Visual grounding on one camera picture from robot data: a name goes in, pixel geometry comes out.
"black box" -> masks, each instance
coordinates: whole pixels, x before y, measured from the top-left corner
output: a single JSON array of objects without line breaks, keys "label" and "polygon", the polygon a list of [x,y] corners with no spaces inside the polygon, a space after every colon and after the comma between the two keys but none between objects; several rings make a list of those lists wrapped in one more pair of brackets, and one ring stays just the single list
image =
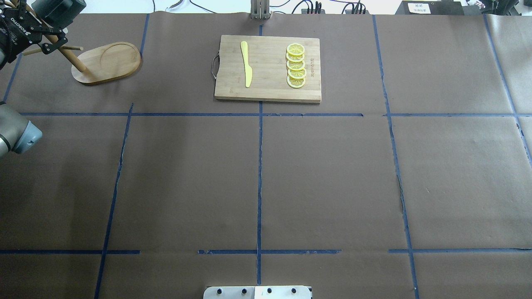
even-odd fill
[{"label": "black box", "polygon": [[402,1],[395,14],[417,14],[411,13],[408,3],[428,4],[430,14],[464,15],[464,10],[460,2],[431,2],[431,1]]}]

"black cable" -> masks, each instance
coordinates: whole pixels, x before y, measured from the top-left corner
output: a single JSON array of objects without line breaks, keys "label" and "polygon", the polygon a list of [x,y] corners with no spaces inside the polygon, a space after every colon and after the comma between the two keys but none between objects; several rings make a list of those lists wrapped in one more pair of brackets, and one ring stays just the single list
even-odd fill
[{"label": "black cable", "polygon": [[358,1],[358,2],[356,3],[355,11],[354,11],[353,13],[355,13],[355,14],[360,14],[360,13],[362,12],[362,6],[361,6],[360,4],[361,4],[360,1]]},{"label": "black cable", "polygon": [[352,3],[352,2],[349,2],[349,3],[347,3],[347,4],[344,6],[344,9],[342,9],[342,13],[341,13],[341,14],[344,14],[345,9],[346,9],[350,4],[353,6],[353,9],[351,9],[351,12],[353,12],[353,11],[355,10],[355,4]]},{"label": "black cable", "polygon": [[285,4],[288,4],[288,2],[290,2],[290,1],[291,1],[291,0],[288,0],[288,1],[284,2],[284,3],[281,4],[281,5],[276,5],[276,6],[271,6],[271,5],[270,5],[270,7],[281,7],[281,6],[285,5]]},{"label": "black cable", "polygon": [[301,4],[305,2],[306,3],[306,12],[308,13],[309,12],[309,9],[310,9],[310,6],[309,6],[309,2],[310,4],[312,5],[312,8],[314,9],[314,4],[312,4],[312,1],[310,0],[301,0],[301,2],[299,2],[296,7],[294,7],[294,10],[292,10],[292,13],[294,13],[296,11],[296,8]]},{"label": "black cable", "polygon": [[177,6],[178,6],[179,4],[181,4],[182,2],[183,2],[183,0],[179,0],[178,3],[172,4],[169,8],[167,8],[167,10],[172,9],[172,8],[174,8],[174,7],[177,7]]},{"label": "black cable", "polygon": [[510,4],[510,0],[506,2],[506,5],[504,6],[504,9],[502,10],[501,15],[503,15],[502,13],[504,13],[506,11],[506,8],[508,8],[508,4]]},{"label": "black cable", "polygon": [[9,27],[7,26],[7,23],[5,22],[5,18],[0,18],[0,20],[2,21],[2,25],[4,25],[5,27],[7,40],[9,41],[9,52],[4,53],[4,56],[5,56],[4,60],[0,63],[0,70],[1,70],[4,68],[4,66],[7,63],[7,60],[9,59],[9,57],[11,57],[11,54],[13,53],[13,41],[11,40],[11,30],[9,30]]},{"label": "black cable", "polygon": [[204,9],[204,10],[206,10],[206,11],[209,11],[209,12],[215,13],[215,12],[213,12],[213,11],[211,11],[211,10],[208,10],[208,9],[204,8],[203,6],[199,6],[199,5],[197,5],[196,3],[192,2],[192,0],[190,0],[190,3],[192,3],[193,5],[196,5],[197,7],[201,8],[201,9]]}]

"electrical wire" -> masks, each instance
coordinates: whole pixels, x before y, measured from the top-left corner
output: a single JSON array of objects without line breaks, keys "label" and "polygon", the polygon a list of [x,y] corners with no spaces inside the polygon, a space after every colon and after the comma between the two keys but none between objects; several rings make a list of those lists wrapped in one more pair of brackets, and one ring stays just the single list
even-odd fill
[{"label": "electrical wire", "polygon": [[206,10],[206,11],[208,11],[208,12],[215,13],[215,12],[213,12],[212,10],[208,10],[208,9],[204,8],[203,6],[197,5],[196,3],[192,2],[192,0],[190,0],[190,3],[192,3],[193,5],[195,5],[195,6],[199,7],[199,8],[201,8],[201,9],[204,9],[204,10]]},{"label": "electrical wire", "polygon": [[342,13],[341,14],[344,14],[345,12],[345,9],[349,6],[349,5],[352,5],[353,9],[351,10],[352,12],[355,10],[355,4],[354,3],[347,3],[345,6],[344,6],[344,9],[342,9]]},{"label": "electrical wire", "polygon": [[176,7],[176,6],[178,6],[178,5],[181,4],[182,2],[183,2],[183,0],[179,0],[178,3],[172,4],[170,7],[167,7],[166,10],[170,10],[170,9],[172,9],[172,8],[174,8],[174,7]]},{"label": "electrical wire", "polygon": [[363,3],[360,2],[360,0],[356,3],[356,6],[355,6],[355,3],[354,2],[349,2],[347,3],[345,6],[344,6],[344,9],[342,10],[342,14],[344,14],[345,12],[345,9],[351,5],[351,14],[365,14],[366,12],[366,8],[365,8],[365,5]]},{"label": "electrical wire", "polygon": [[296,8],[301,4],[305,2],[306,3],[306,12],[307,13],[310,13],[310,11],[313,11],[314,10],[314,4],[312,3],[312,1],[310,0],[302,0],[301,2],[299,2],[296,7],[294,7],[294,10],[292,10],[292,14],[296,11]]},{"label": "electrical wire", "polygon": [[275,6],[271,6],[271,5],[270,5],[270,7],[281,7],[281,6],[285,5],[285,4],[288,4],[288,2],[290,2],[290,1],[291,1],[291,0],[288,0],[288,1],[284,2],[284,3],[281,4],[281,5],[275,5]]}]

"metal handle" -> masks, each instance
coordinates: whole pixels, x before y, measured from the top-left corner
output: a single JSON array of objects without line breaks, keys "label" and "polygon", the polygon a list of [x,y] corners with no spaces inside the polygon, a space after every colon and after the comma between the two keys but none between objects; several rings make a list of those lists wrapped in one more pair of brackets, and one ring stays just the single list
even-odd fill
[{"label": "metal handle", "polygon": [[216,80],[216,74],[218,74],[218,72],[216,72],[216,74],[214,74],[214,61],[216,61],[216,58],[218,58],[218,70],[220,70],[220,51],[218,51],[216,56],[212,59],[211,74],[212,74],[212,77],[215,80]]}]

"white label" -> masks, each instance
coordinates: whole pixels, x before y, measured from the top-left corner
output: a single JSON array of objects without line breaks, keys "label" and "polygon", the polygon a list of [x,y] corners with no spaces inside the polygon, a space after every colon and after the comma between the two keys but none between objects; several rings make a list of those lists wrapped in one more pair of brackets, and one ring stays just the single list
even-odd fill
[{"label": "white label", "polygon": [[430,14],[428,3],[408,3],[408,10],[411,13]]}]

